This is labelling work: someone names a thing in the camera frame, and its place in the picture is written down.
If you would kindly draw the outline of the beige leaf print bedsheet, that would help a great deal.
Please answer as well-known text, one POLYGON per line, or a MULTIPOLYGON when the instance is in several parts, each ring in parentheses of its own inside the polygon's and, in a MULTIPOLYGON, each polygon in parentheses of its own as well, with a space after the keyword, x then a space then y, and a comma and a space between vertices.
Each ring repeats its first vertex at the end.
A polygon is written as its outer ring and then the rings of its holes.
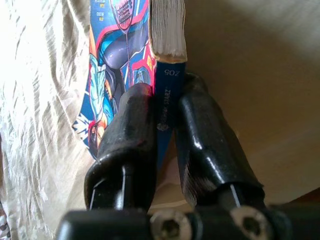
POLYGON ((54 240, 84 209, 93 159, 73 130, 89 68, 89 0, 0 0, 0 203, 9 240, 54 240))

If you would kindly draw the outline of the colourful comic book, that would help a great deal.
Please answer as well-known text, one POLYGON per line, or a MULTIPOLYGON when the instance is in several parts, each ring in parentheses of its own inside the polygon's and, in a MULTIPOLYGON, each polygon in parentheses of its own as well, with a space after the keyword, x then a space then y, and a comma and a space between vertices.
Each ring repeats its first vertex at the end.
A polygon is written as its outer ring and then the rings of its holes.
POLYGON ((178 123, 188 60, 185 0, 90 0, 89 72, 73 129, 96 160, 133 85, 152 87, 157 165, 178 123))

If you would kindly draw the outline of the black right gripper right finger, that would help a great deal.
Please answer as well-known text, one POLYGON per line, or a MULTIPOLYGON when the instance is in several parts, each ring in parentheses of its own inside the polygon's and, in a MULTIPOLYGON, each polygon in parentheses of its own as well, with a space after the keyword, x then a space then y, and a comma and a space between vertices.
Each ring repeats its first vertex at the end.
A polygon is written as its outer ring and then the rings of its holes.
POLYGON ((186 73, 175 129, 180 185, 194 208, 265 207, 265 192, 205 81, 186 73))

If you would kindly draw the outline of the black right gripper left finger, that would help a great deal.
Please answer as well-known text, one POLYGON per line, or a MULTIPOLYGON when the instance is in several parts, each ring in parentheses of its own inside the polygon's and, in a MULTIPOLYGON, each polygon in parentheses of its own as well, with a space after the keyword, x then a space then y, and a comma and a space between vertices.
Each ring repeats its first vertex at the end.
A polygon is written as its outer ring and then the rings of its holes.
POLYGON ((151 206, 157 180, 157 131, 153 89, 138 83, 125 92, 106 128, 95 163, 84 179, 87 209, 151 206))

